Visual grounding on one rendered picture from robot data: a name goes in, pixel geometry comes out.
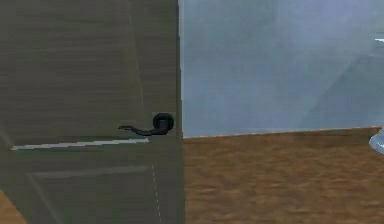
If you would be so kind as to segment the pale blue rounded object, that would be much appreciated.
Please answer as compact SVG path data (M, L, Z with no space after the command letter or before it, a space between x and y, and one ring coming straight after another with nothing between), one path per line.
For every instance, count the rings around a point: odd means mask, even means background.
M369 145L373 150L384 154L384 128L370 138Z

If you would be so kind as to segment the grey-brown room door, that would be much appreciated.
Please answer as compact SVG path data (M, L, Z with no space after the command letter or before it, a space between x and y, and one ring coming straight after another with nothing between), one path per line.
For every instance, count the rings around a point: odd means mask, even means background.
M0 0L0 224L185 224L182 136L179 0Z

